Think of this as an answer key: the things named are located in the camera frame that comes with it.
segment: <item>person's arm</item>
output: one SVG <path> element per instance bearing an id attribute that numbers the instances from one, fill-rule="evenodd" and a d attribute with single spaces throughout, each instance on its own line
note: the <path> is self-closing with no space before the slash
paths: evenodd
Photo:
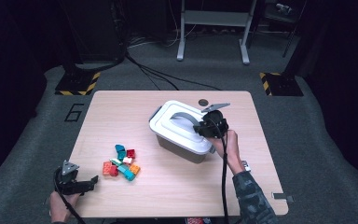
<path id="1" fill-rule="evenodd" d="M 245 223 L 278 223 L 274 210 L 269 205 L 263 190 L 252 175 L 245 171 L 238 146 L 238 135 L 228 130 L 224 137 L 227 145 L 227 165 L 232 174 L 235 192 L 240 204 L 241 217 Z M 224 149 L 221 139 L 209 138 L 217 153 L 223 158 Z"/>
<path id="2" fill-rule="evenodd" d="M 73 207 L 76 206 L 77 199 L 80 194 L 64 195 L 66 201 L 71 204 Z M 63 203 L 60 195 L 53 191 L 50 194 L 50 214 L 51 214 L 51 223 L 62 224 L 66 223 L 71 216 L 71 212 L 66 208 L 65 203 Z"/>

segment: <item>gray carpet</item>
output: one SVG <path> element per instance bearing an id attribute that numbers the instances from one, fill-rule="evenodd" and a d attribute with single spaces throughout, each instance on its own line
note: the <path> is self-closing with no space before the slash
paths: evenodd
<path id="1" fill-rule="evenodd" d="M 289 213 L 279 217 L 282 223 L 358 223 L 358 172 L 343 159 L 327 134 L 321 109 L 307 83 L 302 77 L 296 78 L 303 97 L 267 96 L 261 85 L 259 73 L 283 71 L 296 43 L 288 56 L 282 58 L 286 40 L 257 35 L 249 49 L 251 64 L 246 66 L 241 63 L 239 38 L 215 35 L 187 40 L 185 59 L 180 63 L 176 61 L 177 43 L 169 48 L 160 44 L 141 45 L 130 48 L 129 53 L 138 63 L 171 76 L 223 91 L 252 94 L 283 191 L 295 198 L 289 204 Z M 54 88 L 62 75 L 60 67 L 46 72 L 48 86 L 36 109 L 38 116 L 29 121 L 0 168 L 0 223 L 49 223 L 44 201 L 53 189 L 53 172 L 69 158 L 94 92 L 157 91 L 148 77 L 128 60 L 101 72 L 88 96 L 55 95 Z M 210 90 L 171 81 L 180 90 Z M 161 90 L 174 90 L 165 82 L 155 82 Z M 82 111 L 79 121 L 65 122 L 73 104 L 84 104 L 76 107 Z M 86 218 L 87 223 L 112 221 Z"/>

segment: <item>black equipment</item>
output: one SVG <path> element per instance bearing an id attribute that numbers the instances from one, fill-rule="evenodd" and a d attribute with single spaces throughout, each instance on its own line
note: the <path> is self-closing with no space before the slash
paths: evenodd
<path id="1" fill-rule="evenodd" d="M 199 125 L 193 126 L 194 131 L 204 137 L 222 138 L 228 131 L 228 124 L 226 119 L 223 118 L 222 112 L 217 109 L 227 105 L 229 103 L 211 105 L 203 109 L 201 112 L 208 113 L 202 117 L 203 121 L 199 122 Z"/>
<path id="2" fill-rule="evenodd" d="M 57 192 L 70 194 L 84 194 L 94 190 L 94 185 L 98 182 L 98 176 L 94 176 L 90 181 L 76 181 L 79 166 L 69 161 L 64 161 L 63 166 L 59 167 L 54 174 L 54 188 Z"/>

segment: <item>container lid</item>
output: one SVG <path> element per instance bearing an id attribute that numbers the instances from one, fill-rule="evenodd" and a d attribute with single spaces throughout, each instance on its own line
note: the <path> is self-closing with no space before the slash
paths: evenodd
<path id="1" fill-rule="evenodd" d="M 181 116 L 173 116 L 177 113 L 186 113 L 197 121 L 202 121 L 203 117 L 199 109 L 171 100 L 149 121 L 150 129 L 179 147 L 198 155 L 207 154 L 213 148 L 212 143 L 194 131 L 192 121 Z"/>

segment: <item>person's hand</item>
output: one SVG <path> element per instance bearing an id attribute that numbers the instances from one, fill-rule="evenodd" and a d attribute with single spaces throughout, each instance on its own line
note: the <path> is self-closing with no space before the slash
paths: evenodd
<path id="1" fill-rule="evenodd" d="M 74 208 L 79 196 L 80 194 L 63 195 L 66 201 Z M 71 216 L 71 212 L 66 208 L 65 203 L 63 203 L 62 198 L 56 191 L 50 194 L 50 214 L 51 222 L 67 222 L 69 216 Z"/>
<path id="2" fill-rule="evenodd" d="M 216 148 L 217 153 L 223 158 L 224 149 L 222 139 L 220 138 L 207 138 Z M 224 136 L 227 145 L 227 164 L 232 174 L 237 174 L 245 170 L 240 157 L 240 149 L 238 146 L 238 135 L 234 130 L 228 130 Z"/>

